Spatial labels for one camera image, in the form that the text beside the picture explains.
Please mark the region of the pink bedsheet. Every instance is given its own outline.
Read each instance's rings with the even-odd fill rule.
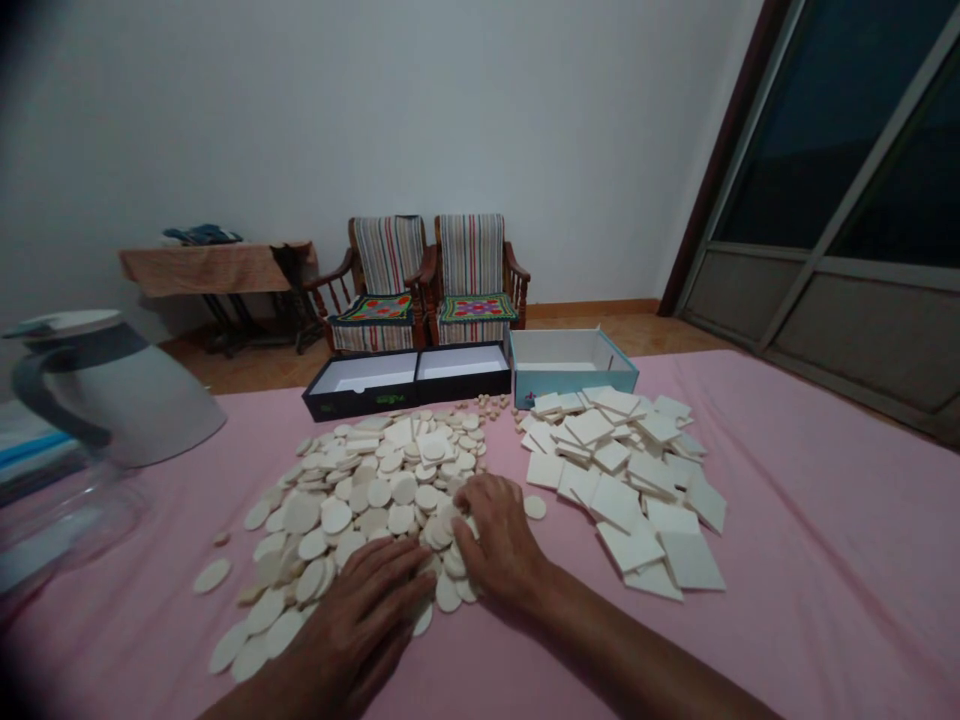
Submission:
[[[632,616],[788,717],[957,717],[960,458],[743,355],[635,359],[637,390],[693,407],[690,432],[729,503],[705,532],[725,594],[684,604],[623,587],[592,524],[553,493],[534,533],[547,555]],[[197,449],[134,481],[154,509],[138,534],[56,578],[13,628],[43,697],[64,717],[191,718],[232,687],[206,667],[244,616],[262,531],[242,521],[314,425],[299,390],[219,398],[229,415]],[[493,472],[523,482],[511,417],[487,425]],[[215,533],[233,534],[215,550]],[[213,558],[234,563],[209,596]],[[434,613],[373,718],[599,718],[565,665],[482,604]]]

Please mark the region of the light blue box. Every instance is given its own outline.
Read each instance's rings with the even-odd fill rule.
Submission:
[[[639,371],[620,348],[596,330],[513,330],[514,404],[529,410],[540,395],[610,385],[632,393]]]

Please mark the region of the wooden armchair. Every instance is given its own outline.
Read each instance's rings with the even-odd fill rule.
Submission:
[[[504,240],[502,215],[438,215],[420,282],[438,345],[501,340],[527,323],[530,273]]]
[[[351,218],[348,231],[350,247],[340,267],[305,283],[319,310],[330,352],[422,349],[426,333],[421,276],[427,247],[423,218]],[[356,293],[353,298],[344,280],[348,272]],[[335,313],[328,314],[324,288]]]

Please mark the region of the glass pane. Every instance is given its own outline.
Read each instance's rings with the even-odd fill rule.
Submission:
[[[829,254],[960,267],[960,46],[931,83]]]
[[[956,0],[813,0],[713,239],[811,249]]]

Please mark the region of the cardboard box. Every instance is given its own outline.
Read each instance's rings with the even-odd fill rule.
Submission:
[[[510,394],[510,365],[499,342],[441,345],[420,353],[417,395],[423,405]]]
[[[516,406],[533,407],[548,393],[610,385],[633,392],[639,372],[620,348],[596,330],[514,330],[510,333]]]
[[[419,359],[416,350],[331,358],[303,402],[314,422],[416,407]]]

